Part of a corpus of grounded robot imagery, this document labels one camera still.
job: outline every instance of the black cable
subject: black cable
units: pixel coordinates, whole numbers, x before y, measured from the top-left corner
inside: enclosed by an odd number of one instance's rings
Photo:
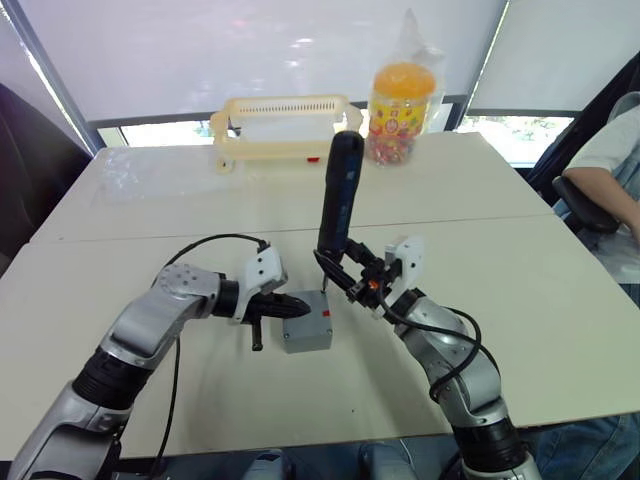
[[[419,330],[424,330],[426,332],[440,333],[443,335],[450,335],[452,337],[457,337],[462,340],[466,340],[471,345],[473,345],[471,347],[471,351],[462,362],[460,362],[458,365],[453,367],[449,373],[447,373],[443,377],[433,382],[433,384],[429,388],[429,397],[431,397],[431,399],[434,402],[438,403],[438,390],[440,390],[440,388],[444,384],[446,384],[453,378],[460,375],[460,373],[462,373],[462,371],[465,368],[467,368],[471,364],[471,362],[473,362],[474,358],[478,354],[478,351],[482,351],[487,356],[489,361],[493,363],[495,368],[496,369],[498,368],[491,353],[489,353],[489,351],[482,345],[481,343],[482,334],[480,332],[480,326],[478,325],[478,322],[476,322],[476,320],[471,315],[461,310],[456,310],[455,308],[448,308],[448,310],[450,310],[451,312],[455,313],[456,315],[460,315],[463,318],[466,318],[469,321],[469,323],[471,323],[471,325],[473,326],[473,330],[475,332],[475,338],[471,338],[468,335],[465,335],[460,332],[456,332],[455,330],[449,330],[448,328],[440,328],[440,327],[433,327],[429,325],[423,325],[421,323],[412,322],[411,320],[407,320],[406,318],[401,317],[396,312],[391,310],[391,307],[386,303],[384,299],[384,282],[383,281],[379,282],[379,286],[377,288],[376,293],[378,297],[378,303],[380,303],[380,306],[384,310],[385,314],[389,315],[389,317],[391,317],[391,319],[393,319],[396,323],[401,323],[403,325],[407,325],[412,328],[417,328]]]
[[[167,442],[169,441],[169,434],[171,433],[171,424],[173,423],[173,412],[176,407],[176,396],[178,394],[178,373],[180,372],[180,337],[176,338],[176,358],[173,364],[173,386],[171,387],[171,403],[169,404],[169,415],[167,415],[167,424],[164,427],[164,435],[162,436],[162,443],[160,449],[156,455],[151,471],[149,472],[149,478],[155,478],[160,473],[160,467],[162,463],[162,457],[164,456],[164,450],[167,448]]]
[[[203,243],[211,242],[213,240],[220,240],[222,238],[240,238],[243,240],[249,240],[251,242],[255,242],[258,244],[259,250],[263,250],[269,246],[269,242],[266,240],[262,240],[261,238],[251,237],[249,235],[243,235],[241,233],[222,233],[219,235],[211,235],[209,237],[201,238],[200,240],[190,243],[178,253],[176,253],[171,259],[164,264],[165,267],[174,264],[177,262],[183,255],[189,253],[194,248],[199,247]],[[156,458],[153,461],[151,466],[151,470],[149,470],[148,479],[153,479],[160,473],[160,467],[162,463],[162,457],[164,456],[164,451],[167,448],[167,442],[169,441],[169,434],[171,433],[171,424],[173,423],[173,412],[176,406],[176,397],[178,394],[178,374],[180,372],[180,336],[176,337],[176,358],[173,366],[173,386],[171,387],[171,402],[169,404],[169,414],[167,415],[167,424],[164,428],[164,434],[162,436],[162,443],[160,444],[160,449],[156,455]]]
[[[269,242],[262,240],[261,238],[251,237],[249,235],[243,235],[241,233],[221,233],[220,235],[211,235],[210,237],[201,238],[197,242],[190,243],[189,245],[184,247],[182,250],[180,250],[178,253],[176,253],[173,257],[171,257],[171,259],[167,263],[165,263],[164,266],[166,267],[168,265],[171,265],[172,263],[177,262],[178,259],[182,257],[184,254],[189,253],[191,250],[193,250],[196,247],[199,247],[203,243],[207,243],[212,240],[219,240],[221,238],[241,238],[243,240],[256,242],[260,250],[267,248],[269,246]]]

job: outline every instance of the jeans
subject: jeans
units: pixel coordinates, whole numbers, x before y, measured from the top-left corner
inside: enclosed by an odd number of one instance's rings
[[[629,295],[629,298],[640,307],[640,284],[637,283],[621,283],[620,287]]]
[[[640,285],[620,287],[640,307]],[[532,443],[544,480],[615,480],[640,454],[640,413],[554,427]]]

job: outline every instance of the plastic jar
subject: plastic jar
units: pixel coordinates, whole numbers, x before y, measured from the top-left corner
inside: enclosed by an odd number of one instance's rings
[[[369,99],[366,154],[381,165],[405,163],[425,127],[436,81],[420,65],[393,63],[376,74]]]

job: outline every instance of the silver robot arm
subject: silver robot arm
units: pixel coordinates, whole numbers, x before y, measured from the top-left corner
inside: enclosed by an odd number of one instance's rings
[[[308,312],[304,302],[271,293],[286,281],[273,247],[251,258],[237,281],[186,264],[163,268],[60,392],[13,461],[8,480],[111,478],[133,402],[185,322],[209,315],[239,322],[251,317],[255,326],[261,314],[286,318]],[[273,295],[279,298],[270,304]]]
[[[359,281],[342,270],[336,255],[326,253],[314,251],[326,276],[345,290],[349,300],[394,324],[395,333],[424,369],[432,399],[453,429],[466,478],[540,480],[533,457],[509,419],[493,359],[479,350],[460,370],[473,348],[471,339],[420,328],[467,335],[458,315],[413,288],[424,264],[422,239],[404,237],[388,245],[384,260],[365,245],[348,240],[344,254],[364,266]]]

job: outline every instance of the black screwdriver handle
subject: black screwdriver handle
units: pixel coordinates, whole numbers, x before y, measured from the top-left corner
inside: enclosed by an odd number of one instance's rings
[[[364,140],[358,132],[339,132],[333,137],[318,234],[318,251],[340,261],[349,236],[351,210],[360,181]]]

